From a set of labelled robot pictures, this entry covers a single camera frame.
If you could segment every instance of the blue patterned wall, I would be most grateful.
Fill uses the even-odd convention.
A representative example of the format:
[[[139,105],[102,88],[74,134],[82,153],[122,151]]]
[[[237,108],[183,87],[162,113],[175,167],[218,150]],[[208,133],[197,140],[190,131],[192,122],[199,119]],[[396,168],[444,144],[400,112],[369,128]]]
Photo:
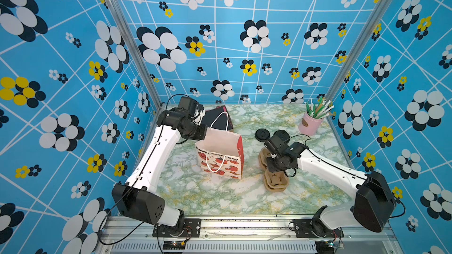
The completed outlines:
[[[155,107],[104,0],[0,0],[0,24],[0,253],[91,253]]]
[[[334,100],[355,168],[382,173],[406,206],[390,219],[405,253],[452,250],[451,6],[393,0]]]
[[[325,94],[378,2],[119,1],[162,101],[183,93],[201,103]],[[287,97],[294,91],[302,98]]]

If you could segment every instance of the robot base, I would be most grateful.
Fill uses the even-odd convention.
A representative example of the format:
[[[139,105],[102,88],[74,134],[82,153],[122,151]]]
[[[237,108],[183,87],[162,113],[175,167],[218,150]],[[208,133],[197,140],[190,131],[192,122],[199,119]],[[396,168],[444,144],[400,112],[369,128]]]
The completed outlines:
[[[171,227],[165,226],[165,225],[160,225],[158,227],[158,231],[159,231],[159,237],[180,237],[180,238],[186,238],[188,236],[190,236],[190,234],[187,234],[187,229],[190,230],[190,228],[187,228],[187,226],[191,227],[192,229],[191,231],[191,237],[199,237],[199,231],[201,228],[201,219],[188,219],[182,217],[182,219],[184,220],[184,226],[182,228],[182,232],[174,230]],[[157,229],[154,227],[154,231],[152,232],[152,236],[153,237],[157,237]]]

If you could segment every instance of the pink pen holder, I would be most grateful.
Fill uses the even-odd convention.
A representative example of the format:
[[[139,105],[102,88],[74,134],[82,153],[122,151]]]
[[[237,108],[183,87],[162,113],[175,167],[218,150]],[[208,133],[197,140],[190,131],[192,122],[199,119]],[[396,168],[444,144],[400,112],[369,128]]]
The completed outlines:
[[[309,116],[308,113],[303,115],[302,121],[298,125],[298,130],[300,133],[312,136],[315,134],[319,126],[322,124],[323,119],[314,119]]]

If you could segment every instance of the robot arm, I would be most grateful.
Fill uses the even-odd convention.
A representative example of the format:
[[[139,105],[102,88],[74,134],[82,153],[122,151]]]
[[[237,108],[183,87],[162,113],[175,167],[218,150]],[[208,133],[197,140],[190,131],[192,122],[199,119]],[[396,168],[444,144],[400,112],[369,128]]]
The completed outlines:
[[[396,206],[383,175],[342,166],[298,142],[288,146],[276,135],[264,145],[272,154],[267,158],[269,172],[300,168],[334,184],[352,198],[349,203],[321,207],[312,219],[314,234],[323,237],[340,226],[362,225],[374,232],[383,230]]]
[[[153,225],[162,224],[181,232],[184,212],[165,205],[157,195],[157,183],[165,163],[180,138],[202,140],[207,126],[201,124],[204,107],[182,97],[177,108],[163,111],[149,147],[125,184],[117,183],[112,196],[123,216]]]

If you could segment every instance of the mounting plate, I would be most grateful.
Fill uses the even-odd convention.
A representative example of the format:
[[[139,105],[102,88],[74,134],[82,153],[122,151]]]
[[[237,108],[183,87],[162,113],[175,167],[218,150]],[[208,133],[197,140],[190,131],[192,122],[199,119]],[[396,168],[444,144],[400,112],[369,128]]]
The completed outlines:
[[[184,229],[182,230],[182,233],[178,234],[178,235],[170,234],[168,232],[168,229],[165,226],[160,225],[158,227],[159,237],[171,237],[171,238],[185,239],[187,236],[190,236],[190,233],[187,234],[187,229],[190,229],[190,228],[186,229],[186,226],[190,226],[192,228],[192,230],[193,230],[191,233],[192,237],[199,237],[199,231],[201,229],[201,219],[191,219],[191,218],[184,219]],[[157,237],[157,229],[156,228],[154,228],[154,231],[152,232],[152,236]]]
[[[315,234],[312,233],[312,227],[311,227],[311,219],[295,219],[292,221],[293,226],[291,226],[292,229],[295,229],[295,234],[297,235],[297,238],[318,238]],[[335,229],[337,237],[341,235],[343,237],[343,233],[340,229]],[[335,234],[333,231],[326,234],[325,238],[334,238]]]

